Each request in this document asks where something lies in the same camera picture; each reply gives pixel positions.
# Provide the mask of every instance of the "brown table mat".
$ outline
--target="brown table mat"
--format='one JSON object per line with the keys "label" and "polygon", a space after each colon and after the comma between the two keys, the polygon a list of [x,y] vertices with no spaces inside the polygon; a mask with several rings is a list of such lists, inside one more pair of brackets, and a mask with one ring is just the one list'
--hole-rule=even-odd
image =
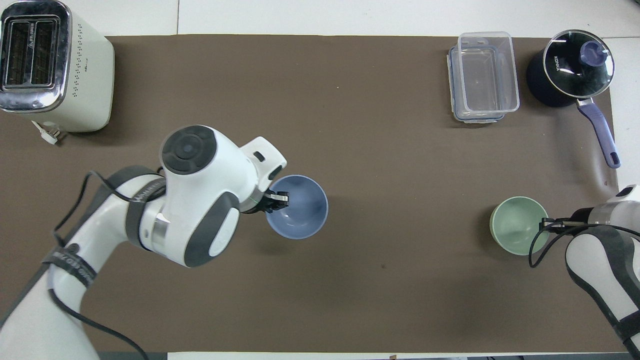
{"label": "brown table mat", "polygon": [[[510,196],[565,217],[616,192],[589,122],[526,87],[527,62],[547,40],[514,39],[520,109],[470,126],[451,114],[445,55],[455,38],[109,39],[116,79],[105,129],[52,147],[0,113],[0,311],[53,246],[49,231],[85,172],[156,168],[166,136],[205,124],[238,145],[267,138],[289,161],[282,175],[323,186],[329,218],[294,241],[264,215],[243,215],[227,250],[194,269],[117,248],[82,312],[146,350],[624,351],[570,280],[566,240],[532,270],[488,229]],[[596,101],[611,119],[608,93]],[[98,350],[130,350],[88,333]]]}

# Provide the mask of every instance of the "purple handle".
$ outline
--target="purple handle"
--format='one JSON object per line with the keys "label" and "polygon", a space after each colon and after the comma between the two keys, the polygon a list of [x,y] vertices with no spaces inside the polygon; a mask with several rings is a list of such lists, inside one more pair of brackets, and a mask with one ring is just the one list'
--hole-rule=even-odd
{"label": "purple handle", "polygon": [[619,168],[621,163],[618,150],[616,150],[616,144],[613,142],[607,119],[602,115],[602,111],[594,103],[578,105],[578,110],[591,121],[607,165],[610,168]]}

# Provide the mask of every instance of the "toaster power cord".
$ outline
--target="toaster power cord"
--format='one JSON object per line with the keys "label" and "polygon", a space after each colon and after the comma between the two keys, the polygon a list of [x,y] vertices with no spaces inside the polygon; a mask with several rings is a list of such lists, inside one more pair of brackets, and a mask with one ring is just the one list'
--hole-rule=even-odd
{"label": "toaster power cord", "polygon": [[58,142],[58,136],[60,135],[60,130],[46,130],[40,124],[35,121],[31,121],[33,125],[40,132],[40,137],[44,139],[44,141],[48,142],[51,145],[56,145]]}

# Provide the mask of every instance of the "black pot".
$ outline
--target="black pot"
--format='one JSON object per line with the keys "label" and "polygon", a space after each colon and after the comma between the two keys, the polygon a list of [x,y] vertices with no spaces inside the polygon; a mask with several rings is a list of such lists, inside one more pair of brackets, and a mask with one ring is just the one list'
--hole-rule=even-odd
{"label": "black pot", "polygon": [[527,67],[527,85],[547,106],[577,104],[593,125],[607,165],[618,168],[620,158],[607,119],[592,100],[609,87],[613,71],[611,51],[600,38],[587,31],[567,30],[533,56]]}
{"label": "black pot", "polygon": [[527,85],[529,90],[539,102],[544,105],[560,108],[575,104],[575,98],[569,96],[551,83],[545,74],[544,57],[545,51],[541,50],[535,54],[527,67]]}

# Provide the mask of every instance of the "plastic food container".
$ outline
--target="plastic food container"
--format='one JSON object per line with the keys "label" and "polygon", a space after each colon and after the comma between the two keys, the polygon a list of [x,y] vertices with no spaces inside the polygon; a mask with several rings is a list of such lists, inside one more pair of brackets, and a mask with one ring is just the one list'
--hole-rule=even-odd
{"label": "plastic food container", "polygon": [[496,122],[520,107],[511,35],[464,33],[449,50],[451,111],[466,123]]}

